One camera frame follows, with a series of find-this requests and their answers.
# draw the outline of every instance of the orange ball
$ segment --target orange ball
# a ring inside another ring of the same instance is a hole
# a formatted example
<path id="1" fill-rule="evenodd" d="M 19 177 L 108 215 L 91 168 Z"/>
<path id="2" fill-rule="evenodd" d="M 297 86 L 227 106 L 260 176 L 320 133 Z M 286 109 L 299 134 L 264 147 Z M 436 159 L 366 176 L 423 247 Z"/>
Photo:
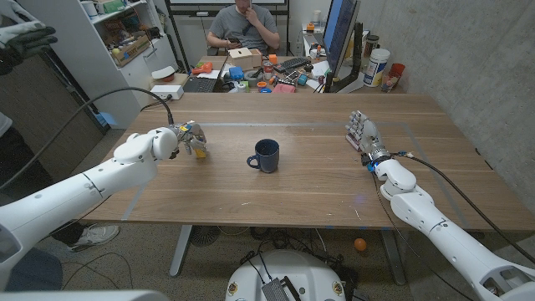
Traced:
<path id="1" fill-rule="evenodd" d="M 354 240 L 354 248 L 358 251 L 364 251 L 366 249 L 366 241 L 362 238 L 357 238 Z"/>

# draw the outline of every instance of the glove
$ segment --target glove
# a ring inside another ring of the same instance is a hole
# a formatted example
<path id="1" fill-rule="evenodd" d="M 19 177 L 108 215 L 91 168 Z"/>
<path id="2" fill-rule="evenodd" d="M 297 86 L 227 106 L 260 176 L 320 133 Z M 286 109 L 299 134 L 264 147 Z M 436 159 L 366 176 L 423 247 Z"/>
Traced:
<path id="1" fill-rule="evenodd" d="M 0 28 L 0 75 L 8 74 L 23 60 L 49 50 L 51 43 L 58 42 L 50 36 L 56 32 L 54 28 L 45 27 L 13 0 L 0 0 L 0 22 L 2 16 L 19 24 Z"/>

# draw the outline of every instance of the table leg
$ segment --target table leg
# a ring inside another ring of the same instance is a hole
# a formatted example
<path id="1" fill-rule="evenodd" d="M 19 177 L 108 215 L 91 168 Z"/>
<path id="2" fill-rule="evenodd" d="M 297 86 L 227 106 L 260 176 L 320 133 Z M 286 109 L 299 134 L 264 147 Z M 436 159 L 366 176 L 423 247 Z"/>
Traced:
<path id="1" fill-rule="evenodd" d="M 394 231 L 381 230 L 381 237 L 383 238 L 383 244 L 385 245 L 386 257 L 390 263 L 390 270 L 392 271 L 394 283 L 397 285 L 404 285 L 407 283 L 407 280 L 405 279 L 405 273 L 403 271 L 403 266 L 401 265 L 398 246 L 395 243 Z"/>
<path id="2" fill-rule="evenodd" d="M 182 225 L 181 234 L 178 236 L 178 242 L 176 243 L 175 256 L 171 262 L 171 268 L 169 274 L 172 277 L 176 277 L 181 273 L 182 264 L 184 263 L 184 257 L 186 256 L 187 247 L 190 244 L 190 235 L 192 225 Z"/>

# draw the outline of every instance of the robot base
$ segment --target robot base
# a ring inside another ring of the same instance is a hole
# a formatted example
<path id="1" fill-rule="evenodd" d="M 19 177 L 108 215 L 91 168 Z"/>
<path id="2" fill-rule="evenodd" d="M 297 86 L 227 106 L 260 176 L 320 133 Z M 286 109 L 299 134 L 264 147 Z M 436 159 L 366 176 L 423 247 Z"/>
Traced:
<path id="1" fill-rule="evenodd" d="M 302 301 L 333 300 L 345 301 L 344 289 L 338 275 L 316 257 L 294 250 L 273 250 L 262 253 L 266 268 L 273 279 L 289 278 Z M 251 264 L 258 269 L 265 283 L 269 276 L 259 256 L 251 258 Z M 262 280 L 249 263 L 244 263 L 234 272 L 228 282 L 226 301 L 265 301 Z M 294 300 L 288 287 L 284 292 Z"/>

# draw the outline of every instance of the wooden table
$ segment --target wooden table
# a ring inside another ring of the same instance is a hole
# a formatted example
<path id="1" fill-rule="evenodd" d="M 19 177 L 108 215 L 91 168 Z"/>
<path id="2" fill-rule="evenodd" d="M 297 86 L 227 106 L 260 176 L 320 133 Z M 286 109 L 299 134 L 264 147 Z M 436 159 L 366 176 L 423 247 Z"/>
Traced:
<path id="1" fill-rule="evenodd" d="M 217 69 L 221 69 L 225 63 L 225 56 L 203 56 L 201 58 L 201 60 L 199 61 L 199 63 L 207 63 L 207 62 L 211 62 L 213 64 L 213 69 L 217 70 Z M 279 62 L 284 62 L 284 61 L 287 61 L 289 59 L 293 59 L 293 57 L 278 57 L 278 61 Z M 315 60 L 315 59 L 312 59 L 312 64 L 315 64 L 317 62 L 320 62 L 320 61 L 324 61 L 325 60 L 325 57 L 322 57 L 320 60 Z M 281 75 L 279 72 L 277 71 L 273 71 L 276 75 Z M 273 85 L 272 84 L 267 84 L 267 87 L 271 90 L 273 90 Z M 257 90 L 256 89 L 250 89 L 251 92 L 253 93 L 257 93 Z M 312 89 L 310 86 L 308 85 L 305 85 L 305 86 L 302 86 L 302 85 L 297 85 L 296 89 L 295 89 L 295 93 L 313 93 L 314 92 L 314 89 Z M 381 88 L 380 87 L 375 87 L 375 88 L 370 88 L 370 87 L 367 87 L 367 86 L 364 86 L 360 89 L 357 89 L 353 92 L 351 92 L 351 94 L 383 94 L 384 92 L 381 92 Z M 403 90 L 401 89 L 401 87 L 396 87 L 394 89 L 392 89 L 389 94 L 399 94 L 399 93 L 404 93 Z"/>
<path id="2" fill-rule="evenodd" d="M 185 94 L 170 104 L 176 121 L 205 131 L 206 159 L 183 150 L 158 165 L 158 176 L 113 195 L 91 221 L 186 225 L 392 228 L 360 155 L 344 139 L 353 110 L 376 122 L 390 152 L 412 151 L 445 172 L 505 231 L 532 231 L 535 219 L 426 95 L 411 94 Z M 135 132 L 163 126 L 166 113 L 143 111 L 117 145 Z M 280 145 L 278 170 L 265 174 L 246 159 L 263 138 Z M 490 227 L 447 183 L 417 162 L 400 158 L 436 206 L 467 230 Z M 388 213 L 396 226 L 410 228 Z M 176 254 L 177 261 L 185 252 Z"/>

